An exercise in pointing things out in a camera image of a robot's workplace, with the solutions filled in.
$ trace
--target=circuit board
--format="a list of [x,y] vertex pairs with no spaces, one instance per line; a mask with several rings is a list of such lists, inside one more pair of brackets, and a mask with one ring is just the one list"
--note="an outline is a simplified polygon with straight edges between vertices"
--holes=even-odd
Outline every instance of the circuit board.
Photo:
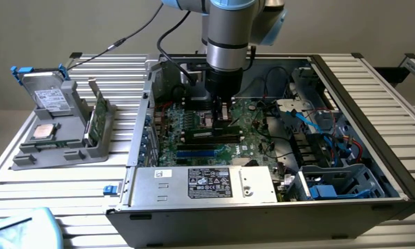
[[90,147],[96,146],[102,138],[106,111],[106,103],[101,92],[98,92],[97,102],[93,107],[93,112],[83,133],[83,141]]
[[264,155],[258,147],[268,145],[269,139],[254,132],[252,121],[262,119],[262,114],[256,110],[256,102],[250,100],[238,100],[230,107],[232,120],[236,122],[232,126],[240,128],[240,142],[234,144],[210,145],[209,153],[201,153],[200,157],[185,157],[186,154],[178,150],[184,143],[180,134],[188,129],[210,129],[205,127],[205,117],[209,117],[209,111],[184,110],[180,104],[172,104],[165,110],[165,118],[161,118],[160,128],[160,167],[173,167],[178,165],[237,165],[237,162],[256,160],[257,165],[266,165],[270,169],[276,167],[276,159]]

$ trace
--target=computer chip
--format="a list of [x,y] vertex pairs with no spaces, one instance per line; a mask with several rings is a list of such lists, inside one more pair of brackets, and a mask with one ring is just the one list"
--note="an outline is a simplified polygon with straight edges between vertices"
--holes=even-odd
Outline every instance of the computer chip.
[[49,137],[53,133],[54,125],[51,123],[49,124],[39,124],[33,132],[33,138],[34,139],[45,139]]

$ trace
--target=power supply label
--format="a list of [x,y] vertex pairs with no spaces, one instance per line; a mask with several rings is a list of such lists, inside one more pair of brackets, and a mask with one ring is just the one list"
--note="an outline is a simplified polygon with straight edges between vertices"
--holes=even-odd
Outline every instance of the power supply label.
[[59,89],[34,91],[34,94],[49,112],[70,110]]
[[186,175],[190,199],[232,197],[229,168],[188,169]]

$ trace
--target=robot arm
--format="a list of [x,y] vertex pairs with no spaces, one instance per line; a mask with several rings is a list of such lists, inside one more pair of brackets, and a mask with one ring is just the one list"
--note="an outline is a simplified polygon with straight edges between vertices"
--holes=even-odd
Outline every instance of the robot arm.
[[205,60],[210,68],[205,72],[204,87],[218,102],[228,103],[240,90],[248,43],[273,44],[284,21],[284,2],[162,0],[162,3],[204,15],[201,40],[206,45]]

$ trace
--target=gray wall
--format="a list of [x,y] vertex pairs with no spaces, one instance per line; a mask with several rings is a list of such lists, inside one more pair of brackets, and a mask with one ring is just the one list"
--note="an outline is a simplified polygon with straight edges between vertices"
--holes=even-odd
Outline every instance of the gray wall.
[[[9,67],[55,66],[71,51],[100,52],[149,18],[158,0],[0,0],[0,109],[29,109],[31,101]],[[258,52],[360,52],[373,65],[393,66],[415,53],[415,0],[285,0],[288,18],[272,47]],[[116,53],[156,52],[158,35],[182,13],[164,8],[149,28]],[[198,47],[193,14],[166,38],[169,52]],[[400,87],[415,102],[415,83]]]

